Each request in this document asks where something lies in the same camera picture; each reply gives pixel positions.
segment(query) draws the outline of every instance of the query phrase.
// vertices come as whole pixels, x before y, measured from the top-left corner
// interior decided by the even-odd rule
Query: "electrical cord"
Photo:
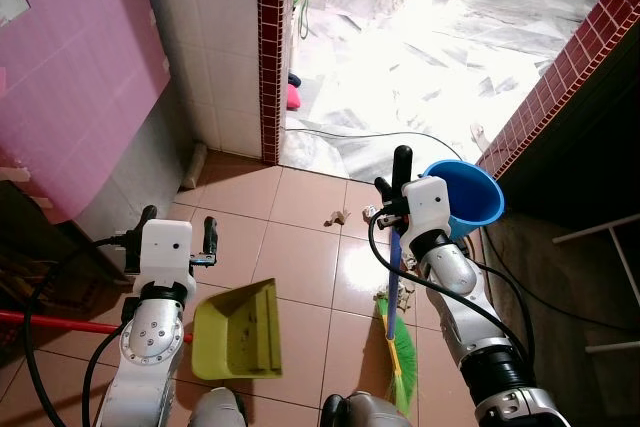
[[[338,139],[369,139],[369,138],[374,138],[374,137],[390,137],[392,135],[421,135],[423,137],[428,137],[431,140],[435,140],[439,144],[445,146],[447,149],[449,149],[450,152],[453,153],[453,155],[456,156],[456,158],[458,158],[459,160],[462,160],[462,157],[460,156],[460,154],[458,154],[458,152],[456,152],[453,149],[453,147],[448,145],[446,142],[440,140],[436,136],[431,135],[431,134],[425,134],[424,132],[406,131],[406,132],[387,132],[385,134],[343,135],[343,134],[332,134],[331,132],[325,132],[323,130],[315,130],[315,129],[285,129],[285,131],[286,132],[306,132],[308,134],[318,135],[320,137],[322,137],[324,135],[324,136],[327,136],[327,137],[336,137]]]
[[[27,308],[24,313],[24,322],[23,322],[23,341],[24,341],[24,354],[27,360],[27,367],[29,368],[29,374],[31,375],[31,380],[33,382],[33,387],[38,395],[38,400],[40,400],[40,404],[42,405],[43,410],[49,417],[49,420],[53,424],[54,427],[66,427],[62,419],[58,416],[55,407],[51,403],[49,396],[42,384],[42,379],[40,378],[40,372],[38,371],[38,365],[36,363],[36,357],[33,349],[33,335],[31,332],[31,316],[33,315],[33,311],[35,310],[36,304],[38,302],[38,297],[42,294],[42,291],[45,289],[47,284],[55,280],[62,269],[67,266],[71,261],[77,258],[80,254],[83,254],[91,249],[95,249],[102,245],[109,245],[117,242],[117,237],[109,237],[107,239],[98,240],[93,242],[86,247],[81,247],[71,254],[67,255],[64,259],[62,259],[58,264],[53,265],[44,280],[36,286],[33,290],[29,301],[27,302]]]
[[[298,35],[304,40],[309,35],[309,0],[304,0],[301,9],[300,17],[298,18]]]
[[[473,310],[478,315],[481,315],[482,317],[487,319],[489,322],[491,322],[493,325],[495,325],[498,329],[500,329],[511,340],[511,342],[514,345],[514,347],[518,351],[518,354],[520,355],[520,358],[523,360],[523,362],[525,364],[527,364],[530,367],[531,371],[533,372],[533,364],[531,363],[531,359],[529,358],[529,355],[528,355],[527,350],[525,349],[524,345],[522,344],[520,339],[518,339],[518,336],[516,336],[513,333],[513,331],[509,327],[507,327],[505,324],[503,324],[499,319],[497,319],[496,317],[494,317],[493,315],[491,315],[490,313],[485,311],[483,308],[481,308],[478,305],[474,304],[470,300],[467,300],[463,296],[461,296],[459,294],[456,294],[455,292],[452,292],[449,289],[446,289],[444,287],[441,287],[438,284],[434,284],[433,282],[429,282],[428,280],[421,279],[420,277],[408,274],[407,272],[404,272],[403,270],[400,270],[400,269],[397,269],[397,268],[393,267],[382,256],[382,254],[380,254],[380,251],[378,250],[378,246],[376,245],[375,240],[374,240],[373,232],[374,232],[374,228],[375,228],[376,221],[378,220],[378,218],[380,218],[380,216],[382,216],[383,214],[386,214],[386,213],[387,212],[383,208],[382,210],[379,210],[378,212],[376,212],[371,217],[371,220],[369,221],[369,229],[368,229],[369,246],[371,247],[371,250],[373,251],[373,255],[375,255],[376,259],[378,259],[378,261],[382,265],[384,265],[387,268],[387,270],[391,271],[392,273],[394,273],[394,274],[396,274],[396,275],[398,275],[400,277],[403,277],[405,279],[411,280],[411,281],[415,282],[416,284],[420,284],[420,285],[422,285],[424,287],[427,287],[428,289],[435,290],[436,292],[438,292],[438,293],[440,293],[442,295],[446,295],[447,297],[449,297],[449,298],[451,298],[451,299],[453,299],[453,300],[455,300],[457,302],[460,302],[465,307],[468,307],[469,309]]]
[[[529,311],[529,306],[527,305],[524,298],[522,297],[522,293],[520,292],[520,289],[518,289],[518,287],[513,282],[513,280],[511,280],[508,276],[506,276],[499,270],[492,269],[491,267],[486,266],[483,263],[475,260],[473,261],[473,263],[476,264],[479,269],[482,269],[485,272],[489,272],[490,274],[493,274],[496,277],[500,277],[502,280],[504,280],[507,283],[509,287],[511,287],[511,290],[513,291],[518,301],[518,305],[520,306],[520,312],[522,313],[524,328],[527,334],[527,351],[529,352],[529,359],[531,360],[531,365],[533,365],[533,363],[536,360],[536,342],[535,342],[535,337],[533,336],[533,322],[531,321],[531,312]]]
[[[573,312],[569,312],[569,311],[564,310],[564,309],[562,309],[560,307],[556,307],[555,305],[553,305],[553,304],[547,302],[546,300],[542,299],[535,292],[532,292],[527,286],[523,285],[522,282],[520,280],[518,280],[518,278],[513,274],[513,272],[509,268],[509,266],[504,262],[504,260],[502,260],[502,256],[498,253],[498,249],[496,249],[496,246],[494,245],[493,240],[491,239],[491,236],[489,235],[489,231],[487,230],[486,227],[484,229],[484,234],[487,237],[487,242],[489,243],[489,246],[491,247],[491,250],[495,254],[496,258],[498,259],[498,262],[500,262],[500,264],[502,265],[504,270],[507,272],[507,274],[509,274],[511,276],[513,281],[516,284],[518,284],[518,286],[524,292],[529,294],[531,297],[533,297],[535,300],[540,302],[542,305],[544,305],[548,309],[551,309],[551,310],[553,310],[555,312],[558,312],[559,314],[566,315],[567,317],[571,317],[573,319],[580,320],[582,322],[587,322],[589,324],[599,325],[601,327],[606,327],[606,328],[612,329],[612,330],[618,330],[620,332],[628,332],[628,333],[632,333],[632,334],[637,334],[638,332],[640,332],[640,329],[638,329],[638,328],[634,329],[634,328],[631,328],[631,327],[622,327],[622,326],[619,326],[619,325],[608,324],[608,323],[602,322],[600,320],[590,319],[588,317],[584,317],[584,316],[579,315],[579,314],[574,314]]]
[[[82,384],[82,427],[91,427],[91,412],[89,409],[91,402],[91,379],[93,377],[93,371],[96,368],[96,364],[98,363],[98,359],[100,359],[100,355],[102,355],[102,352],[104,352],[104,349],[109,346],[111,341],[122,333],[128,322],[128,320],[125,320],[116,330],[107,335],[98,348],[93,352],[93,355],[89,360],[87,370],[84,374],[84,383]]]
[[[471,260],[473,260],[474,262],[476,261],[476,248],[473,246],[473,242],[471,242],[471,237],[469,237],[468,235],[464,236],[464,243],[467,246],[467,249],[469,249],[469,253],[471,254]]]

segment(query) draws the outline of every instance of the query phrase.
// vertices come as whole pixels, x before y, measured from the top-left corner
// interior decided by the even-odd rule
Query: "red broom handle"
[[[0,323],[21,324],[24,322],[22,312],[11,310],[0,310]],[[43,327],[53,327],[61,330],[77,330],[80,332],[94,332],[96,334],[110,334],[118,327],[111,324],[100,324],[97,322],[86,322],[83,320],[69,320],[61,317],[50,317],[48,315],[32,315],[31,324]],[[193,334],[185,334],[184,341],[190,344],[193,341]]]

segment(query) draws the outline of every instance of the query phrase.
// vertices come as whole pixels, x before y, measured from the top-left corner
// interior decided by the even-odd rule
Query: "green broom bristles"
[[[377,300],[378,312],[383,317],[387,316],[389,310],[389,301],[387,299]],[[398,364],[402,370],[402,374],[396,375],[395,369],[393,374],[393,381],[391,383],[391,389],[394,397],[394,403],[397,409],[405,416],[409,415],[411,406],[411,398],[416,387],[417,380],[417,361],[416,361],[416,349],[413,346],[413,341],[409,335],[409,329],[407,329],[404,321],[396,317],[396,331],[394,339],[396,355],[398,358]]]

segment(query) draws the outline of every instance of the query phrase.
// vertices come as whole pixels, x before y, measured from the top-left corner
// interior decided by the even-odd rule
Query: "blue funnel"
[[[502,190],[489,174],[473,164],[441,160],[431,164],[424,175],[440,177],[447,183],[453,240],[498,220],[504,212]]]

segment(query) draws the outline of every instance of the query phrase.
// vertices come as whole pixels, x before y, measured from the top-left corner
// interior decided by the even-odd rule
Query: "pink object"
[[[0,99],[7,90],[7,69],[0,67]]]
[[[298,110],[300,108],[300,96],[298,95],[298,89],[291,84],[287,84],[287,89],[287,109]]]
[[[0,167],[25,167],[57,223],[102,188],[169,74],[149,0],[27,1],[0,27]]]

